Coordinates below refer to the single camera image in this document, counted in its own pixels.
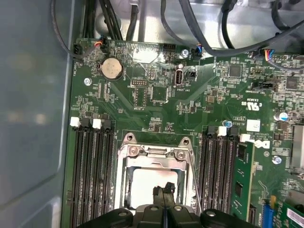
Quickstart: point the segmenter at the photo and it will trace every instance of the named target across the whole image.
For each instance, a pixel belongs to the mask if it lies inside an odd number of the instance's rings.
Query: capacitor
[[[230,127],[233,126],[233,124],[232,124],[232,122],[230,120],[224,120],[222,122],[222,124],[223,124],[224,127],[227,127],[227,128],[230,128]]]
[[[276,121],[286,121],[288,120],[288,114],[287,113],[284,113],[284,112],[277,112],[275,115],[274,115],[274,119]]]

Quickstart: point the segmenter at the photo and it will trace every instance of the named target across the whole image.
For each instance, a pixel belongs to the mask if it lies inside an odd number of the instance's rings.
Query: motherboard
[[[304,65],[304,56],[273,60]],[[303,227],[286,200],[304,192],[303,115],[304,73],[259,53],[109,40],[73,64],[62,227],[152,204],[167,182],[197,213]]]

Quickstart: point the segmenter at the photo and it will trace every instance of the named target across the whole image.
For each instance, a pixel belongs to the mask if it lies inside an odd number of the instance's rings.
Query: blue capacitor
[[[233,125],[230,120],[224,120],[222,124],[224,127],[227,127],[227,128],[230,128]]]

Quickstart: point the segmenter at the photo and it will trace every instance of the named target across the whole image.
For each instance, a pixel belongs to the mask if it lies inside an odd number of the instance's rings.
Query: internal usb port
[[[175,76],[174,76],[174,85],[175,86],[180,86],[182,84],[182,81],[183,81],[182,70],[177,69],[175,71]]]

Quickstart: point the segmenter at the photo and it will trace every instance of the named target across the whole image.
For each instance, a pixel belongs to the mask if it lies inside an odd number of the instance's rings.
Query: screw hole
[[[133,136],[132,135],[128,135],[127,136],[127,140],[131,141],[133,139]]]

